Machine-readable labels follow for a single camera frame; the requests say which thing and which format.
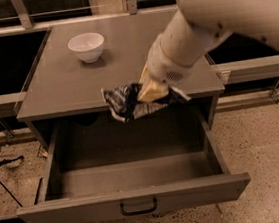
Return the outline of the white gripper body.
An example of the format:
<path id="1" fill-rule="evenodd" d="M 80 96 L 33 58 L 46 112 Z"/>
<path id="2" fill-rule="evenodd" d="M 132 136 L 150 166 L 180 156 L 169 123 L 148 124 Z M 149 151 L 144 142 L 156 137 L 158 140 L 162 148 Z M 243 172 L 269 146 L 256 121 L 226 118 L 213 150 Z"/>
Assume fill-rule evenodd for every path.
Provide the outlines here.
<path id="1" fill-rule="evenodd" d="M 159 83 L 177 85 L 189 77 L 198 56 L 189 53 L 180 60 L 171 58 L 161 47 L 161 37 L 157 36 L 148 53 L 148 75 Z"/>

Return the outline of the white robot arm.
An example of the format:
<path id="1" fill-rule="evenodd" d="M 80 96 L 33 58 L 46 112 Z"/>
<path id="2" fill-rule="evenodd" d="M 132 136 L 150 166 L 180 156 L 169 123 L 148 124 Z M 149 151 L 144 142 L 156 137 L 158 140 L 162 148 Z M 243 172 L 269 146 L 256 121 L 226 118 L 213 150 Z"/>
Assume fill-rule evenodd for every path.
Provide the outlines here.
<path id="1" fill-rule="evenodd" d="M 279 51 L 279 0 L 176 0 L 177 10 L 150 48 L 141 74 L 141 102 L 164 98 L 194 63 L 233 33 Z"/>

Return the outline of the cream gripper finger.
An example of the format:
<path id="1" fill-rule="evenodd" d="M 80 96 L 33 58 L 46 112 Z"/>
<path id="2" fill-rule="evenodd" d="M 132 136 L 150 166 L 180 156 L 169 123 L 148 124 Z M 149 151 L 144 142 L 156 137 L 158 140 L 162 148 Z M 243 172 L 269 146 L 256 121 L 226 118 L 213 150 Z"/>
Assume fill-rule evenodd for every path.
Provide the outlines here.
<path id="1" fill-rule="evenodd" d="M 166 95 L 169 94 L 167 85 L 161 84 L 151 78 L 151 76 L 149 75 L 148 64 L 144 66 L 139 84 L 142 85 L 137 98 L 137 100 L 140 102 L 154 102 L 158 99 L 164 98 Z"/>

